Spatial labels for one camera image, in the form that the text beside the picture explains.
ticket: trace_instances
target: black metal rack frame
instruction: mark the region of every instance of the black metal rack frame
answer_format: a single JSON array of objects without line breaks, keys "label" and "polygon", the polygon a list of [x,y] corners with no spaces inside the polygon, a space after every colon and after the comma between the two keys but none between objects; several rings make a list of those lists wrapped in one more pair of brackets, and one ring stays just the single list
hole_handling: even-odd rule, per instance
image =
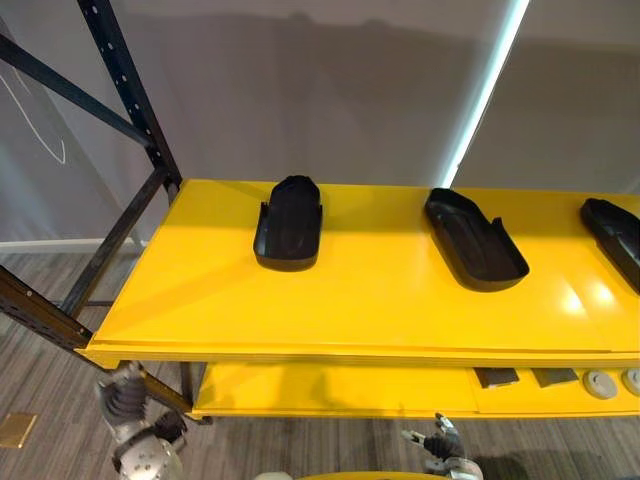
[{"label": "black metal rack frame", "polygon": [[[153,165],[153,172],[111,228],[60,307],[0,266],[0,311],[45,340],[80,357],[95,368],[104,370],[74,351],[76,348],[86,347],[93,335],[93,332],[77,321],[78,315],[109,262],[157,190],[163,185],[171,203],[180,188],[182,176],[142,86],[109,0],[78,0],[78,6],[120,99],[129,113],[131,122],[107,108],[2,34],[0,34],[0,58],[138,142],[144,147]],[[186,413],[193,409],[190,364],[181,363],[180,373],[182,393],[176,392],[148,373],[145,375],[145,383],[152,398],[172,409]]]}]

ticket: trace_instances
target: lower yellow shelf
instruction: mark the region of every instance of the lower yellow shelf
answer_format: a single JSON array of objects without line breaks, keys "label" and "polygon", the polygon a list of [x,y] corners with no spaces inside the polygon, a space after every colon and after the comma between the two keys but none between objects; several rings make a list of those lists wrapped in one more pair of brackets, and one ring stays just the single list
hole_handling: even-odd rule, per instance
[{"label": "lower yellow shelf", "polygon": [[640,415],[640,397],[605,369],[618,387],[609,400],[591,396],[580,380],[540,388],[518,369],[513,385],[483,389],[473,369],[347,366],[291,362],[209,364],[192,416],[526,418]]}]

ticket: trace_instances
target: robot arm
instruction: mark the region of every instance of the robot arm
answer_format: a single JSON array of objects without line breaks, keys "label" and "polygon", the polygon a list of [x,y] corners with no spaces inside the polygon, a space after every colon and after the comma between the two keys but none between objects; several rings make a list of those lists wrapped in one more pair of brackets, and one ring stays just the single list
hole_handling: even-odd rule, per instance
[{"label": "robot arm", "polygon": [[406,440],[423,447],[438,459],[425,462],[427,472],[458,480],[483,480],[480,467],[466,458],[462,439],[451,420],[436,413],[436,426],[442,434],[430,437],[414,431],[402,431]]},{"label": "robot arm", "polygon": [[102,416],[117,447],[113,465],[121,480],[183,480],[178,450],[187,427],[176,412],[153,425],[146,420],[147,391],[138,363],[129,363],[97,386]]}]

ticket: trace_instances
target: black plastic tray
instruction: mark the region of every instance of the black plastic tray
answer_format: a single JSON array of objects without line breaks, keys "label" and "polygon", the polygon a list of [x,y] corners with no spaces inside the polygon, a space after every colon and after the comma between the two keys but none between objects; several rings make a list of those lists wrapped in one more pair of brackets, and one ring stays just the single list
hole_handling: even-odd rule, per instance
[{"label": "black plastic tray", "polygon": [[580,216],[602,250],[640,294],[640,220],[607,200],[588,198]]},{"label": "black plastic tray", "polygon": [[309,177],[290,176],[260,206],[253,240],[258,263],[282,271],[304,270],[318,258],[322,206],[320,190]]},{"label": "black plastic tray", "polygon": [[511,287],[529,273],[529,265],[502,226],[489,222],[468,198],[445,188],[434,188],[425,204],[438,248],[454,276],[478,291]]}]

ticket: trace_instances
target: white baseboard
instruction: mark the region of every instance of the white baseboard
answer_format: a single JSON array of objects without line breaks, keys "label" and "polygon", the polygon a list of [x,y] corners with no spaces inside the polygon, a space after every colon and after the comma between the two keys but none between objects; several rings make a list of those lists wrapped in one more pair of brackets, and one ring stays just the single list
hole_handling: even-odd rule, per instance
[{"label": "white baseboard", "polygon": [[[34,240],[24,242],[0,242],[2,253],[93,253],[104,238],[74,238],[68,240]],[[131,237],[127,237],[120,253],[140,253],[148,242],[136,245]]]}]

